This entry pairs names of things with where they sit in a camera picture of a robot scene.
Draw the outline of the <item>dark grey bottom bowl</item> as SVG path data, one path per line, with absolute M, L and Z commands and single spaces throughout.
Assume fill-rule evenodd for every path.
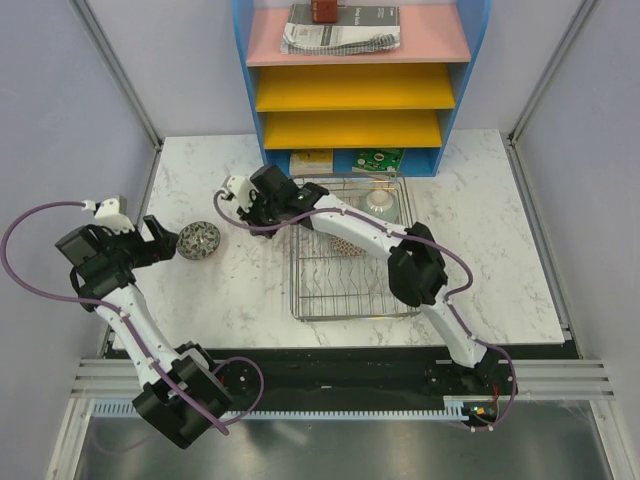
M 221 233 L 212 223 L 196 221 L 186 225 L 178 234 L 177 252 L 191 261 L 204 260 L 213 255 L 221 242 Z

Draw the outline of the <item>brown dotted pattern bowl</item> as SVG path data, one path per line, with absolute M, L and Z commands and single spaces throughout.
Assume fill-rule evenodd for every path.
M 357 257 L 365 254 L 360 247 L 336 236 L 330 238 L 329 245 L 337 257 Z

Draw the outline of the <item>pale green glass bowl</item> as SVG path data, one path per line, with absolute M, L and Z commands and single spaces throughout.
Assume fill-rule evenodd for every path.
M 399 218 L 398 202 L 389 190 L 374 189 L 363 195 L 360 209 L 377 219 L 390 223 L 396 223 Z

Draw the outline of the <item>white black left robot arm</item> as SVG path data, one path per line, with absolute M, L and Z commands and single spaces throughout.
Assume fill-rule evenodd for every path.
M 210 428 L 228 434 L 220 418 L 232 398 L 219 381 L 218 367 L 189 355 L 194 343 L 171 347 L 154 321 L 134 272 L 172 259 L 178 236 L 152 215 L 144 224 L 150 239 L 138 228 L 119 232 L 93 223 L 55 246 L 72 266 L 70 281 L 80 304 L 110 326 L 134 365 L 141 388 L 132 401 L 136 412 L 185 449 Z

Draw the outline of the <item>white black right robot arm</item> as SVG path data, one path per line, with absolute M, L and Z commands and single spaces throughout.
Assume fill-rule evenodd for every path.
M 383 221 L 321 185 L 296 184 L 275 165 L 263 166 L 249 178 L 231 176 L 225 187 L 238 202 L 240 220 L 254 234 L 270 236 L 285 225 L 298 224 L 345 240 L 385 262 L 391 293 L 430 320 L 459 366 L 460 386 L 477 394 L 493 383 L 496 356 L 453 303 L 454 295 L 470 289 L 473 274 L 459 256 L 435 242 L 426 225 Z

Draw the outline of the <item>yellow illustrated book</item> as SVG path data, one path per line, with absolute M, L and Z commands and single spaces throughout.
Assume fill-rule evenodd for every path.
M 290 154 L 290 175 L 320 175 L 332 172 L 332 149 L 293 150 Z

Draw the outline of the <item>green book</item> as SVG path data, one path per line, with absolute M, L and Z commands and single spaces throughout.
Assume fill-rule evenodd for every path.
M 404 157 L 403 148 L 364 149 L 357 152 L 352 165 L 354 172 L 397 172 Z

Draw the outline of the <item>blue shelf unit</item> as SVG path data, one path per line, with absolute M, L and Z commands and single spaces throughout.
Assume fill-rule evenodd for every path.
M 290 10 L 234 1 L 232 22 L 262 160 L 329 149 L 336 173 L 359 153 L 399 148 L 398 171 L 433 177 L 488 28 L 489 1 L 403 5 L 401 44 L 348 57 L 283 54 Z

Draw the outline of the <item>grey manual booklet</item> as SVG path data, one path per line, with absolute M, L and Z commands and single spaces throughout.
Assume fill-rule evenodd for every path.
M 397 6 L 338 6 L 335 23 L 312 20 L 312 6 L 291 6 L 280 53 L 306 56 L 350 56 L 389 51 L 401 45 Z

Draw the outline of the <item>brown wooden block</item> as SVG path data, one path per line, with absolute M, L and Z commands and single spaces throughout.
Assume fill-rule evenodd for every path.
M 315 24 L 334 24 L 339 20 L 340 11 L 346 6 L 343 0 L 311 0 L 310 12 Z

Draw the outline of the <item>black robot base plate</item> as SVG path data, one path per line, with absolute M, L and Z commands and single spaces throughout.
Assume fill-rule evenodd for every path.
M 462 380 L 443 346 L 209 348 L 206 354 L 215 363 L 236 356 L 256 362 L 222 371 L 239 409 L 253 400 L 265 410 L 437 408 L 446 396 L 510 392 L 505 364 L 485 384 Z

